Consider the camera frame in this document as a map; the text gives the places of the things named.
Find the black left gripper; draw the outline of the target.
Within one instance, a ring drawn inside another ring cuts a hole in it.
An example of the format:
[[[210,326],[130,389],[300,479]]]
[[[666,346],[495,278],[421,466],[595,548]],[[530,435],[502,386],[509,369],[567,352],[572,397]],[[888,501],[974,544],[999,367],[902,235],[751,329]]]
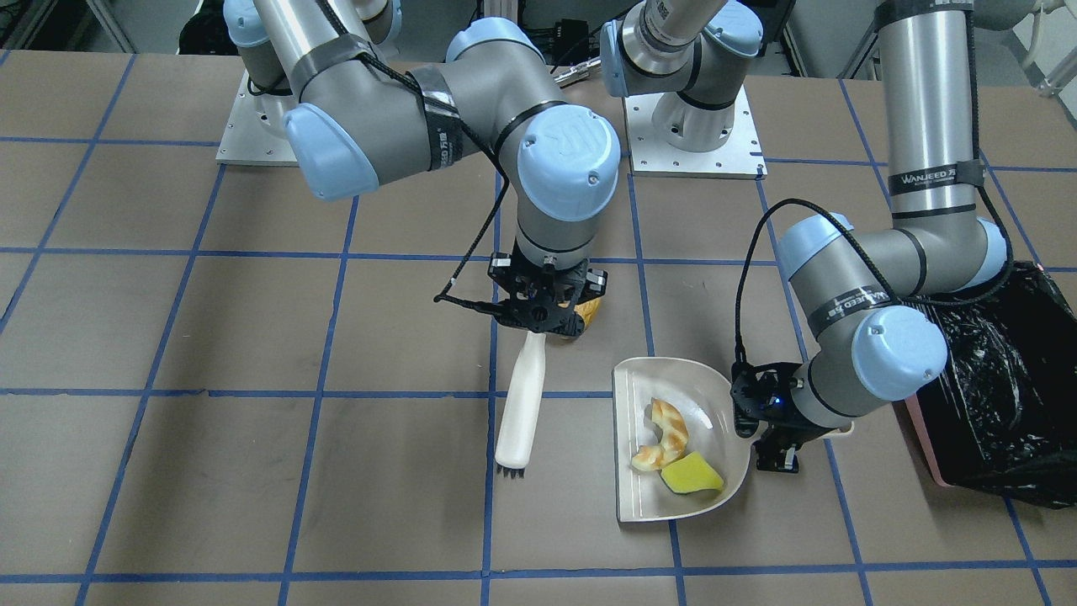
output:
[[[777,438],[765,431],[753,442],[755,467],[766,473],[798,473],[798,453],[806,443],[823,438],[830,429],[807,429],[809,421],[793,401],[793,389],[805,387],[796,376],[800,362],[772,362],[754,367],[746,361],[735,361],[731,367],[730,395],[735,403],[735,433],[743,439],[754,436],[759,423],[781,429]]]

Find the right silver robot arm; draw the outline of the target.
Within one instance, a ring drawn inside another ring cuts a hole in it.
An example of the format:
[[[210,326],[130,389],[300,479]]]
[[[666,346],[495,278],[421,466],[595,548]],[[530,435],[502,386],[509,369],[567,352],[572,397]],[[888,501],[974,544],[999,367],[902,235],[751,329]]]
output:
[[[589,266],[617,188],[623,143],[609,119],[571,104],[543,55],[504,17],[458,32],[440,62],[398,72],[381,57],[394,1],[226,1],[223,19],[247,96],[272,100],[314,197],[346,199],[485,155],[517,196],[509,253],[488,274],[499,304],[453,298],[500,325],[576,338],[607,291]]]

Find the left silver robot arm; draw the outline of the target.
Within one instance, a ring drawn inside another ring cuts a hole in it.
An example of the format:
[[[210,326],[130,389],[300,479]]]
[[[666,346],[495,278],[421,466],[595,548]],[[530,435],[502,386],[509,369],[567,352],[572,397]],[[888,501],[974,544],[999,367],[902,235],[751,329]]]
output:
[[[735,335],[737,433],[759,470],[797,473],[798,449],[942,374],[943,333],[921,306],[996,284],[1013,258],[988,199],[974,85],[973,1],[880,1],[892,226],[859,231],[809,205],[774,248],[820,351],[803,364],[751,364]],[[730,115],[761,24],[735,1],[639,1],[599,37],[609,95],[661,93],[653,126],[670,146],[717,146],[705,126]]]

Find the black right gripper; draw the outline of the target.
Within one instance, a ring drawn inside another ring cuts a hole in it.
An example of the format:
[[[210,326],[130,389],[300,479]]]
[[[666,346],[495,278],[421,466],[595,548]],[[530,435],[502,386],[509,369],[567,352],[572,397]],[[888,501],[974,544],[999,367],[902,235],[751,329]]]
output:
[[[548,257],[538,266],[521,252],[496,252],[488,266],[490,279],[507,298],[487,306],[500,325],[527,332],[581,335],[597,304],[607,294],[609,272],[588,260],[557,269]]]

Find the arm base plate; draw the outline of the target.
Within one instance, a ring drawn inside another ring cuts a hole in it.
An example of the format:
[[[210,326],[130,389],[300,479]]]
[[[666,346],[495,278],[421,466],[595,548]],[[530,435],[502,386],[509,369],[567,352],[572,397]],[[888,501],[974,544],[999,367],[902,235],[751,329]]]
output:
[[[263,167],[299,165],[284,130],[284,116],[296,104],[292,96],[252,95],[244,72],[220,136],[216,163]]]
[[[681,107],[676,93],[623,100],[632,169],[644,177],[761,179],[768,175],[744,86],[718,118]]]

